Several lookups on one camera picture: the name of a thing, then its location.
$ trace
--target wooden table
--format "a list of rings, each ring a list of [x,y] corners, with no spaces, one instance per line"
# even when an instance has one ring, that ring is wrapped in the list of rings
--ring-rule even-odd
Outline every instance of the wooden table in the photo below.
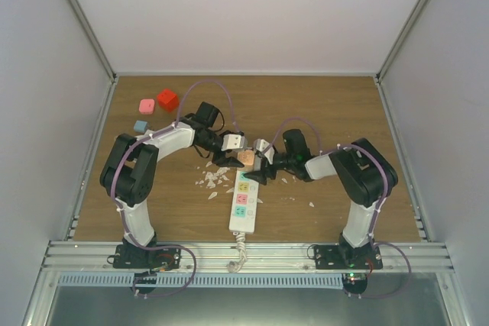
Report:
[[[139,101],[156,98],[165,88],[182,98],[186,90],[201,79],[196,76],[119,79],[86,187],[75,240],[121,240],[120,217],[99,185],[99,175],[114,139],[123,132],[135,134],[132,129],[136,120],[149,121],[153,129],[170,124],[175,114],[167,114],[156,107],[153,115],[140,115]],[[359,137],[369,139],[400,176],[400,184],[379,218],[376,238],[399,242],[419,240],[399,160],[371,78],[226,76],[219,77],[219,81],[231,93],[236,118],[249,142],[258,137],[271,140],[280,123],[290,116],[312,121],[321,134],[324,148],[350,143]],[[227,98],[215,84],[196,87],[186,100],[183,112],[196,111],[202,101],[220,108],[226,127],[232,130]],[[311,151],[317,153],[311,129],[300,122],[292,122],[286,129],[293,127],[302,129]],[[283,149],[281,139],[276,145],[279,150]],[[223,182],[215,189],[196,185],[204,179],[204,171],[217,171],[215,166],[206,168],[208,161],[200,158],[194,149],[186,149],[159,163],[148,207],[160,240],[234,240],[228,230],[232,194],[225,192],[232,187],[235,173],[227,175],[230,182]],[[218,195],[208,200],[214,191]],[[348,217],[349,199],[337,177],[304,183],[279,173],[277,180],[261,186],[259,198],[263,203],[258,204],[255,233],[247,236],[248,241],[334,242]]]

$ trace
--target power strip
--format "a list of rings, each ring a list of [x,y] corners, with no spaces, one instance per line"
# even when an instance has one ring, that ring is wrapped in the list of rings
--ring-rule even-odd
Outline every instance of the power strip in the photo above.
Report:
[[[229,230],[252,234],[257,216],[258,187],[260,184],[243,177],[245,171],[236,171],[235,192],[232,196]]]

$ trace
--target gray floor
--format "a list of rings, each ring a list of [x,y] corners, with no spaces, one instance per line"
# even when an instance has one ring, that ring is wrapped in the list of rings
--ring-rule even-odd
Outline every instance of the gray floor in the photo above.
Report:
[[[395,290],[405,276],[372,276],[368,292]],[[444,325],[434,276],[416,275],[385,300],[349,299],[330,289],[187,289],[167,299],[135,299],[128,288],[61,287],[50,326]]]

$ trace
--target red block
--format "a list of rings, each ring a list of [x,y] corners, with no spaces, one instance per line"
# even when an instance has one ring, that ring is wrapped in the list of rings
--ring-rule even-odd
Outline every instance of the red block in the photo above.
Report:
[[[160,107],[168,112],[172,112],[179,104],[178,96],[170,89],[164,89],[162,93],[157,96],[157,100]]]

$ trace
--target yellow outlet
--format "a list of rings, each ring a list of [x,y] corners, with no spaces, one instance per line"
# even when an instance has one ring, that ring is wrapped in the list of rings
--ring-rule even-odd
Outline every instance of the yellow outlet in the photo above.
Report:
[[[247,182],[240,182],[238,184],[238,190],[241,192],[248,192],[249,187],[250,187],[250,184]]]

